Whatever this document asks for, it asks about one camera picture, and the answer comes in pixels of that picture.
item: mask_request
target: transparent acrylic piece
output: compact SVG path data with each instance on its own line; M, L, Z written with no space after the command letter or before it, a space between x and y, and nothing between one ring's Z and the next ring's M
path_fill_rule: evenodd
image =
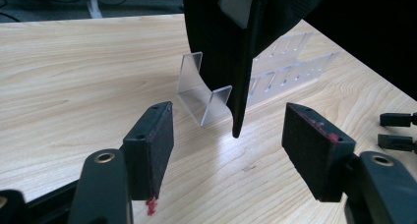
M287 66L278 67L274 71L253 72L247 105L254 105L277 96L290 88L317 79L338 53L332 52L306 62L294 62Z
M203 53L197 52L183 56L177 91L183 104L189 109L202 127L231 115L226 102L232 86L211 91L200 76Z
M294 64L312 35L309 31L280 37L254 59L252 72L266 73Z
M338 51L297 60L312 35L312 31L284 35L254 58L247 106L312 82L325 71ZM232 90L231 85L213 91L206 86L199 74L202 58L201 52L184 55L178 80L178 94L200 126L231 115L226 103Z

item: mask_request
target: wooden table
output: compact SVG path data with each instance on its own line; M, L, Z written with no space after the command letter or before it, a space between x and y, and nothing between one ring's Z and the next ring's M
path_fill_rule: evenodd
M302 22L293 31L312 29ZM386 112L415 100L342 50L315 84L200 128L176 84L189 53L183 15L0 25L0 190L32 200L80 177L93 152L118 148L155 103L173 102L175 146L154 216L135 201L136 223L343 223L342 203L316 201L281 146L286 102L312 107L357 141L386 152L417 178L417 156L382 151ZM340 49L319 32L301 58Z

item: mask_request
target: red marking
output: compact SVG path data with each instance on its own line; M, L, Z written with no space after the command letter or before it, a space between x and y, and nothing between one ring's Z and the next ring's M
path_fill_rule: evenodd
M156 212L157 199L155 196L149 198L145 204L148 206L148 216L152 216Z
M336 133L327 134L326 137L328 137L328 139L330 140L332 144L338 143L338 135Z
M305 115L305 114L302 114L301 115L304 119L307 119L312 125L313 125L313 127L315 127L321 134L323 134L325 137L327 137L329 140L330 140L330 142L331 142L331 144L333 144L333 145L335 145L335 144L337 144L338 143L338 140L339 140L339 136L336 134L336 133L327 133L327 132L325 132L325 130L322 128L322 126L325 124L325 123L322 123L322 122L317 122L316 120L314 120L314 119L311 119L311 118L309 118L307 115Z

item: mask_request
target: metal ring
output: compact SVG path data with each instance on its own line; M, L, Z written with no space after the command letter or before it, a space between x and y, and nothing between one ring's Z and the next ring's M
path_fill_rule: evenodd
M104 153L100 153L98 156L96 156L95 159L94 159L94 162L96 162L96 163L106 163L106 162L110 162L111 160L113 160L114 157L115 157L114 153L104 152Z
M393 162L389 158L382 157L382 156L379 156L379 155L373 155L371 158L377 164L380 164L380 165L383 165L383 166L386 166L386 167L392 167L393 166Z

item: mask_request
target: black clamp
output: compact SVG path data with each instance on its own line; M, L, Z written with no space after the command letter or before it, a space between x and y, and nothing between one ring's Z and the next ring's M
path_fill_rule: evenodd
M356 141L315 110L287 103L282 147L321 202L347 195L349 224L417 223L417 183L404 165L386 154L354 153Z
M0 191L0 224L131 224L132 200L158 199L173 145L172 103L155 104L120 149L86 159L79 181L28 203L20 191Z
M380 125L385 127L411 127L417 125L417 113L385 113L380 116ZM413 151L417 154L417 140L412 137L378 134L378 145L381 148Z

